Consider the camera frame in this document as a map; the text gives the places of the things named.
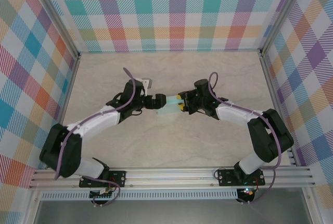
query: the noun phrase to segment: aluminum frame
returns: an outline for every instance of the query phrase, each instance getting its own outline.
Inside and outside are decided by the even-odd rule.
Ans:
[[[213,173],[219,167],[203,168],[112,168],[125,170],[126,183],[122,190],[174,190],[174,189],[243,189],[244,186],[219,186]],[[30,189],[40,190],[82,190],[79,187],[80,176],[70,176],[54,180],[55,172],[51,169],[37,170]],[[264,170],[268,188],[273,179],[272,170]],[[308,167],[280,166],[276,169],[274,188],[314,187],[315,181]]]
[[[264,58],[264,54],[261,53],[260,51],[258,51],[258,56],[259,56],[259,60],[260,60],[260,63],[261,63],[262,70],[264,72],[267,87],[268,87],[268,90],[269,90],[271,98],[272,98],[273,106],[276,109],[276,111],[279,113],[279,115],[282,116],[283,114],[282,114],[281,105],[279,103],[278,96],[277,96],[277,94],[274,90],[274,86],[273,86],[273,83],[272,83],[272,76],[271,76],[271,73],[270,73],[270,69],[268,68],[266,60]],[[300,166],[301,163],[299,161],[299,158],[297,156],[297,152],[296,152],[294,146],[291,147],[291,151],[293,153],[294,162],[296,163],[297,166]],[[323,218],[320,214],[319,206],[318,206],[318,203],[317,203],[317,202],[320,201],[320,199],[317,195],[317,192],[314,190],[314,188],[302,188],[302,190],[303,190],[303,195],[304,195],[304,198],[305,198],[305,202],[306,202],[306,205],[308,207],[308,210],[309,210],[309,213],[310,213],[310,216],[311,216],[311,219],[312,219],[313,223],[315,223],[315,224],[324,224],[324,221],[323,221]]]
[[[27,196],[27,211],[24,217],[20,220],[20,224],[32,224],[35,222],[40,199],[42,196],[41,191],[29,191]]]

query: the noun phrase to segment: beige table surface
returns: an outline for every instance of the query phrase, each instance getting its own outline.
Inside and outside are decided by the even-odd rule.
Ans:
[[[191,90],[194,82],[219,73],[217,96],[250,109],[273,107],[256,52],[154,52],[83,54],[65,124],[100,110],[129,80],[153,80],[149,94]],[[158,116],[145,109],[83,145],[82,156],[110,167],[233,166],[253,151],[248,129],[202,114]],[[290,165],[286,154],[282,165]]]

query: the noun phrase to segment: metal extrusion bar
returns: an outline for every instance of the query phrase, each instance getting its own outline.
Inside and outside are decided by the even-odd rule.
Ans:
[[[175,189],[242,189],[244,186],[220,187],[213,173],[218,168],[121,168],[125,170],[126,183],[122,190],[175,190]],[[31,190],[82,190],[79,176],[59,178],[54,181],[53,170],[37,170],[30,184]],[[273,171],[264,171],[268,188]],[[308,167],[286,166],[276,169],[275,188],[302,188],[315,186]]]
[[[28,191],[25,202],[22,204],[22,206],[25,206],[25,211],[22,211],[25,215],[21,218],[20,224],[31,224],[35,222],[41,195],[41,191]]]
[[[271,31],[269,32],[267,39],[262,47],[262,52],[265,54],[268,49],[273,44],[275,38],[277,37],[283,23],[285,22],[286,18],[289,16],[289,13],[291,12],[296,0],[287,0],[285,4],[283,5],[281,12],[275,21]]]
[[[263,70],[264,75],[265,75],[268,90],[271,94],[271,98],[272,98],[274,108],[277,110],[277,112],[281,116],[283,116],[281,105],[278,101],[278,96],[276,94],[276,91],[274,90],[274,86],[273,86],[273,83],[272,83],[272,76],[271,76],[271,73],[270,73],[270,69],[269,69],[265,59],[263,58],[262,54],[260,52],[258,52],[258,55],[259,55],[260,63],[261,63],[261,66],[262,66],[262,70]],[[292,158],[294,160],[294,163],[297,164],[297,165],[300,165],[301,163],[300,163],[300,160],[297,156],[297,152],[296,152],[294,146],[291,147],[291,151],[293,153]],[[302,190],[303,190],[306,205],[308,207],[308,210],[309,210],[309,213],[310,213],[310,216],[311,216],[311,219],[312,219],[313,223],[317,223],[317,224],[324,223],[323,219],[321,217],[320,211],[319,211],[318,203],[317,203],[317,202],[320,201],[318,199],[318,196],[317,196],[317,191],[314,188],[309,188],[309,187],[303,187]]]

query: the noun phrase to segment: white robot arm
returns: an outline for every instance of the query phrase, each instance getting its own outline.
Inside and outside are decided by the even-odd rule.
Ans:
[[[122,93],[117,94],[113,100],[88,118],[86,123],[80,125],[81,121],[63,126],[56,124],[52,126],[46,142],[40,154],[40,160],[54,170],[57,168],[58,161],[61,161],[59,175],[69,177],[79,175],[91,178],[102,178],[103,173],[107,174],[109,168],[106,164],[96,158],[82,158],[82,143],[88,141],[104,129],[115,126],[132,115],[134,111],[146,109],[159,109],[166,104],[166,96],[156,94],[155,99],[148,95],[148,89],[151,87],[150,79],[135,79],[135,95],[131,103],[123,107],[120,111],[114,111],[121,105],[127,103],[133,94],[133,84],[130,80]],[[69,136],[65,148],[63,148],[62,157],[59,157],[60,149],[65,137]]]
[[[181,92],[177,96],[184,100],[184,103],[179,105],[182,111],[191,115],[203,110],[207,116],[216,120],[231,121],[249,129],[254,152],[234,166],[233,175],[240,184],[258,172],[265,163],[278,157],[275,139],[265,121],[273,128],[282,153],[293,146],[293,139],[277,111],[269,109],[265,112],[257,110],[247,112],[241,110],[241,107],[233,106],[232,102],[222,97],[219,99],[225,103],[221,103],[209,92],[207,79],[195,82],[194,86],[194,90]]]

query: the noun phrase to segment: plaid wall panel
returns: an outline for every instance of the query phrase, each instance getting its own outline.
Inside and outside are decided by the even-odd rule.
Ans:
[[[284,4],[286,3],[287,0],[280,0],[279,5],[276,7],[276,10],[270,20],[270,23],[268,25],[268,27],[266,28],[266,31],[264,33],[264,37],[262,38],[259,48],[262,48],[262,46],[264,45],[269,33],[271,32],[272,26],[275,24],[277,18],[280,16],[281,13],[281,9],[284,6]]]
[[[53,0],[79,49],[257,49],[279,0]]]
[[[17,223],[74,58],[39,0],[0,0],[0,223]]]
[[[333,0],[297,0],[267,63],[302,165],[333,223]]]

